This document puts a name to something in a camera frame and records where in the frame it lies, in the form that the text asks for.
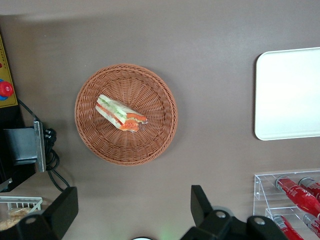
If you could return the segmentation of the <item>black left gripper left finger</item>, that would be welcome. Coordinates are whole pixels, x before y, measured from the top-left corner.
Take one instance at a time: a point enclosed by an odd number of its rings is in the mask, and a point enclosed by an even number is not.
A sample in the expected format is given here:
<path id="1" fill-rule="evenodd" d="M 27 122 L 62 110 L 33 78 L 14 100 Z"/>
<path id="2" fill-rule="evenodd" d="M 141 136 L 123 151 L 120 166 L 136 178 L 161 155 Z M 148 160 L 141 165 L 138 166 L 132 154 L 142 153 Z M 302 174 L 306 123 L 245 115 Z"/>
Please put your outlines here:
<path id="1" fill-rule="evenodd" d="M 14 226 L 15 240 L 61 240 L 79 212 L 78 190 L 66 188 L 42 213 L 31 213 Z"/>

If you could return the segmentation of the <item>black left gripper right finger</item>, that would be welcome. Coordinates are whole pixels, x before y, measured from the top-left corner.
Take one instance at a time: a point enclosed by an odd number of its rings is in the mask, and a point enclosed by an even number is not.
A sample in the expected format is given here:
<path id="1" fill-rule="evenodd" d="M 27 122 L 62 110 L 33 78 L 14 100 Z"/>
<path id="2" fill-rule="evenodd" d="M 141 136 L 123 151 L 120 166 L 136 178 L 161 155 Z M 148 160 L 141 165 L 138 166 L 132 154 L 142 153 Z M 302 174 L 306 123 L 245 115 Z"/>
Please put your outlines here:
<path id="1" fill-rule="evenodd" d="M 182 240 L 286 240 L 286 235 L 269 218 L 250 216 L 246 222 L 222 208 L 214 208 L 200 185 L 192 185 L 190 210 L 195 223 Z"/>

